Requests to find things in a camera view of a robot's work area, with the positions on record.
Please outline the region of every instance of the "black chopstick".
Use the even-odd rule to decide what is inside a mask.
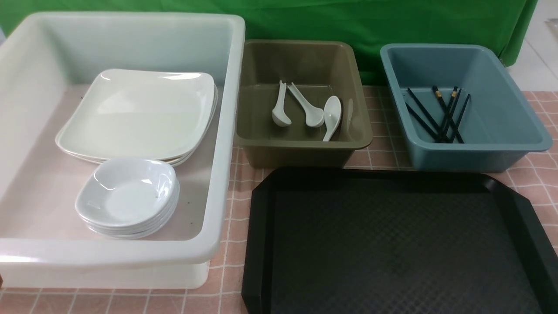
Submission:
[[[426,124],[426,122],[424,122],[424,121],[420,118],[420,116],[409,106],[408,103],[405,103],[405,104],[407,105],[407,110],[409,110],[409,113],[411,114],[411,116],[413,116],[413,117],[417,120],[418,124],[420,124],[420,125],[422,126],[422,128],[426,130],[426,132],[430,135],[430,137],[431,137],[433,140],[436,140],[436,139],[438,138],[436,132],[434,132],[434,131],[428,126],[428,124]]]
[[[465,98],[465,103],[463,104],[463,108],[461,108],[461,112],[459,113],[459,117],[457,118],[457,123],[455,124],[456,126],[456,130],[459,128],[459,125],[461,124],[461,119],[463,118],[463,114],[465,113],[465,108],[467,107],[467,103],[469,102],[469,100],[471,99],[471,94],[467,95],[467,98]],[[450,143],[453,142],[453,140],[455,139],[455,135],[457,134],[457,132],[454,132],[451,135],[450,138]]]
[[[443,136],[447,136],[446,134],[448,134],[448,130],[450,128],[449,121],[453,122],[453,114],[455,113],[455,109],[457,108],[457,104],[459,103],[459,96],[461,96],[462,90],[463,90],[462,88],[459,89],[459,91],[457,93],[457,96],[455,96],[454,103],[452,104],[452,107],[450,109],[450,114],[445,116],[444,120],[442,121],[442,135]]]
[[[442,97],[442,93],[440,92],[440,90],[438,89],[437,86],[432,86],[432,91],[434,92],[434,95],[436,96],[436,99],[438,100],[438,103],[440,104],[440,107],[442,107],[442,111],[444,112],[444,120],[446,120],[447,117],[449,117],[449,122],[450,122],[451,129],[453,130],[453,133],[457,133],[457,141],[462,144],[463,143],[463,138],[461,138],[461,134],[459,134],[459,131],[455,127],[455,123],[453,122],[452,117],[449,116],[451,107],[452,107],[453,102],[455,100],[455,93],[457,91],[457,86],[454,87],[454,90],[451,93],[451,98],[450,98],[450,102],[448,103],[448,106],[446,106],[446,103],[444,102],[444,99]],[[439,136],[442,136],[442,135],[447,137],[446,132],[444,132],[444,134],[439,134]]]
[[[410,88],[407,88],[407,91],[408,91],[409,95],[413,98],[413,100],[415,101],[415,103],[417,104],[419,109],[425,115],[428,122],[430,122],[430,124],[434,127],[434,129],[436,130],[437,133],[440,133],[442,131],[442,128],[440,127],[440,125],[438,125],[438,123],[436,123],[436,120],[434,120],[434,118],[432,118],[432,116],[430,115],[428,110],[426,110],[426,108],[422,105],[422,103],[419,101],[419,99],[415,96],[415,93],[413,93],[413,91]],[[443,139],[444,140],[449,140],[449,138],[447,136],[444,136]]]

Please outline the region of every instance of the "white square plate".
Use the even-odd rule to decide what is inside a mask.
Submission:
[[[56,144],[88,159],[172,159],[191,152],[213,109],[206,73],[106,70],[60,130]]]
[[[209,117],[209,123],[208,123],[208,126],[206,127],[206,129],[204,130],[203,136],[205,136],[205,133],[207,133],[209,125],[211,124],[211,121],[213,119],[213,114],[215,113],[215,109],[217,108],[218,97],[219,97],[219,91],[217,90],[217,86],[215,86],[213,108],[211,109],[211,115]],[[62,130],[60,130],[60,132],[56,135],[56,139],[55,139],[56,143],[59,142],[60,134],[62,134],[62,133],[63,133]],[[183,164],[192,155],[192,153],[194,153],[196,148],[198,148],[199,144],[200,143],[198,142],[198,144],[196,144],[196,146],[190,152],[188,152],[186,155],[175,157],[175,158],[172,158],[172,159],[165,159],[165,160],[161,160],[161,161],[164,161],[164,162],[170,164],[173,167],[179,166],[179,165]],[[70,156],[76,157],[76,158],[81,159],[83,161],[88,161],[90,163],[94,163],[94,164],[98,164],[98,165],[107,161],[106,159],[87,158],[87,157],[84,157],[84,156],[81,156],[81,155],[74,155],[73,153],[70,153],[69,151],[64,151],[64,152],[67,153]]]

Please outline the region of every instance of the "white ceramic spoon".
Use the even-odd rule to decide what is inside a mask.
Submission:
[[[324,111],[312,106],[294,84],[289,85],[288,89],[291,91],[292,95],[295,96],[296,100],[302,106],[302,109],[304,109],[306,113],[306,125],[309,127],[322,126],[324,124]]]
[[[285,114],[285,93],[287,90],[287,83],[279,81],[279,96],[277,96],[277,103],[271,111],[271,117],[275,124],[280,127],[286,127],[291,125],[291,119]]]
[[[341,122],[341,101],[337,96],[331,96],[324,106],[325,136],[323,142],[329,142],[339,123]]]

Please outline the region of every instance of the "green backdrop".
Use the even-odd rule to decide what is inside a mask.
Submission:
[[[337,40],[355,51],[364,84],[383,84],[380,48],[391,42],[477,44],[505,65],[519,53],[537,0],[0,0],[8,35],[38,11],[227,13],[247,39]]]

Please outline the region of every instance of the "white plastic bin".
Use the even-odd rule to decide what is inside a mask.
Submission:
[[[244,21],[194,13],[37,13],[0,46],[0,274],[5,287],[196,288],[220,244]],[[93,79],[111,68],[206,72],[222,101],[193,156],[176,168],[180,202],[142,240],[98,236],[77,191],[95,165],[54,136]]]

